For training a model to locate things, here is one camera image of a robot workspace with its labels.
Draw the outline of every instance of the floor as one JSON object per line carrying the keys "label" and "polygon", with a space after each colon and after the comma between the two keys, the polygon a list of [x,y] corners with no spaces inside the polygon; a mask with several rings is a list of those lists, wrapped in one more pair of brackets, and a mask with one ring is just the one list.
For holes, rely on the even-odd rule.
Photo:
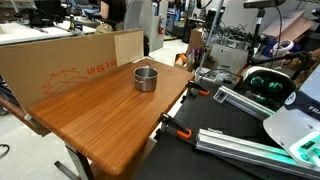
{"label": "floor", "polygon": [[[181,40],[166,41],[163,48],[150,53],[150,56],[173,66],[175,55],[185,52],[187,47],[188,44]],[[174,116],[179,107],[180,103],[175,104],[169,114]],[[10,152],[0,159],[1,180],[68,180],[54,166],[57,160],[77,172],[63,141],[52,133],[45,137],[35,134],[11,114],[0,117],[0,144],[11,147]]]}

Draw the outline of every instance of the person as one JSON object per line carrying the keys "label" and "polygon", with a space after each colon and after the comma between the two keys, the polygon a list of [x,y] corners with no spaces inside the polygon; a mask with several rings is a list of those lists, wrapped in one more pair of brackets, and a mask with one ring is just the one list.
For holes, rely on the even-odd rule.
{"label": "person", "polygon": [[114,31],[124,29],[124,16],[127,10],[126,0],[101,0],[100,15]]}

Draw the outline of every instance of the wall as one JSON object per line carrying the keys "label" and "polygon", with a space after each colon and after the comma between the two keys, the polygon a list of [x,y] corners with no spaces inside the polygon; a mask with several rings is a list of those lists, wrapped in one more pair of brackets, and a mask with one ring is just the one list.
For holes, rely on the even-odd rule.
{"label": "wall", "polygon": [[[209,0],[202,0],[202,4],[206,4],[208,1]],[[254,32],[258,9],[244,9],[243,3],[245,1],[246,0],[225,0],[223,5],[226,7],[226,11],[222,17],[222,21],[226,25],[247,24],[246,32]],[[219,0],[213,0],[208,6],[207,10],[216,8],[218,2]],[[299,1],[297,0],[287,0],[279,7],[279,9],[281,13],[284,13],[285,11],[294,11],[298,4]],[[301,2],[298,10],[305,10],[305,18],[315,19],[315,17],[311,14],[311,10],[317,7],[320,7],[320,4]],[[279,15],[275,8],[266,8],[266,15],[263,18],[260,32],[266,29],[278,17]]]}

